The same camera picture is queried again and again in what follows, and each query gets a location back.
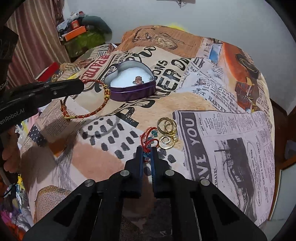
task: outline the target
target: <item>pink curtain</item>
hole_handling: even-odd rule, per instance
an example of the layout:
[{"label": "pink curtain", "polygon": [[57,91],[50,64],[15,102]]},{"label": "pink curtain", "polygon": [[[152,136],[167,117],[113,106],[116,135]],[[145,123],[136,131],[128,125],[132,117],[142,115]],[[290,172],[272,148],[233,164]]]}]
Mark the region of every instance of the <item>pink curtain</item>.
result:
[{"label": "pink curtain", "polygon": [[56,25],[63,20],[64,0],[26,0],[6,25],[19,35],[8,69],[8,87],[35,82],[53,62],[70,63]]}]

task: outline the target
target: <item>human hand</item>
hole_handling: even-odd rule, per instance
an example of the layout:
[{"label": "human hand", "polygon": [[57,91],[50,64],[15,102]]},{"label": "human hand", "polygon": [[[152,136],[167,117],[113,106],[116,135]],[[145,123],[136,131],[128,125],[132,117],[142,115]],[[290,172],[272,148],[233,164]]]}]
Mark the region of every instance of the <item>human hand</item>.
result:
[{"label": "human hand", "polygon": [[2,159],[5,161],[4,170],[15,173],[20,165],[20,150],[17,146],[15,127],[10,128],[7,132],[9,134],[9,140],[2,152]]}]

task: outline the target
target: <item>beaded bracelet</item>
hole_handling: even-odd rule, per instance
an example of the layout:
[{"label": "beaded bracelet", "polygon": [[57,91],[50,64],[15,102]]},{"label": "beaded bracelet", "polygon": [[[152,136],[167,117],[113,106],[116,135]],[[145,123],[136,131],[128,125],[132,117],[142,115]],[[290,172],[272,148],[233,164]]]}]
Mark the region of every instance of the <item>beaded bracelet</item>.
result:
[{"label": "beaded bracelet", "polygon": [[67,119],[67,120],[70,120],[70,119],[82,119],[82,118],[87,118],[87,117],[90,117],[92,115],[95,115],[96,113],[98,113],[100,110],[102,110],[105,107],[108,100],[110,99],[110,89],[109,89],[108,85],[104,84],[103,81],[87,79],[87,80],[83,80],[82,82],[84,84],[89,83],[89,82],[97,82],[97,83],[101,84],[103,86],[103,88],[104,88],[104,102],[99,108],[97,108],[95,111],[93,111],[91,113],[88,113],[86,115],[69,116],[69,114],[67,112],[67,106],[66,106],[66,100],[67,100],[68,96],[66,96],[64,101],[62,101],[62,100],[60,100],[60,101],[61,101],[61,112],[63,113],[64,118]]}]

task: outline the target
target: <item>screw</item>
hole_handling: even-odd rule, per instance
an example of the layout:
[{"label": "screw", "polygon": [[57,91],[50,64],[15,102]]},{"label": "screw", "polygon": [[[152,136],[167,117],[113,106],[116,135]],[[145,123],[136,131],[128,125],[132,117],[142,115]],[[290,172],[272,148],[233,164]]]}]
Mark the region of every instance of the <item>screw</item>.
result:
[{"label": "screw", "polygon": [[173,176],[173,175],[175,174],[175,172],[174,172],[173,170],[166,170],[166,171],[165,171],[165,174],[166,174],[167,176]]},{"label": "screw", "polygon": [[87,187],[90,187],[94,184],[94,181],[92,179],[88,179],[86,181],[84,181],[84,185]]},{"label": "screw", "polygon": [[200,183],[204,186],[209,186],[210,185],[210,181],[208,179],[203,178]]},{"label": "screw", "polygon": [[120,172],[120,175],[123,176],[123,177],[126,177],[126,176],[129,175],[129,171],[128,171],[128,170],[122,170],[122,171]]}]

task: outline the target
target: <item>ring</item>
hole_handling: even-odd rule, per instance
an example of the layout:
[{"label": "ring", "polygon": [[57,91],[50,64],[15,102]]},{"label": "ring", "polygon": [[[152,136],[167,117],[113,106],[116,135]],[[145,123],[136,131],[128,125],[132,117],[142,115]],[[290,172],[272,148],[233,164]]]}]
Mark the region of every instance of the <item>ring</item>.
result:
[{"label": "ring", "polygon": [[167,132],[163,131],[163,130],[159,127],[159,124],[160,124],[163,120],[168,120],[168,119],[169,119],[169,117],[162,117],[162,118],[160,118],[160,119],[158,120],[158,122],[157,122],[157,129],[159,130],[159,132],[160,132],[161,134],[167,134]]},{"label": "ring", "polygon": [[159,146],[160,146],[162,149],[165,149],[165,150],[167,150],[167,149],[171,149],[171,148],[175,145],[175,142],[174,142],[172,136],[171,136],[171,135],[162,135],[162,136],[161,136],[160,140],[161,140],[162,143],[165,144],[165,142],[163,142],[163,139],[164,139],[164,138],[172,139],[172,142],[173,142],[173,143],[172,143],[170,146],[162,147],[161,144],[160,144],[160,142],[159,142]]},{"label": "ring", "polygon": [[[173,128],[172,128],[172,130],[171,131],[168,131],[168,129],[166,128],[166,123],[167,122],[172,122],[172,123],[170,123],[171,124],[171,126],[173,126]],[[166,121],[165,121],[165,124],[164,124],[164,127],[165,127],[165,130],[167,131],[167,133],[169,133],[169,134],[175,134],[176,132],[177,132],[177,123],[174,121],[174,120],[172,120],[172,119],[167,119]]]}]

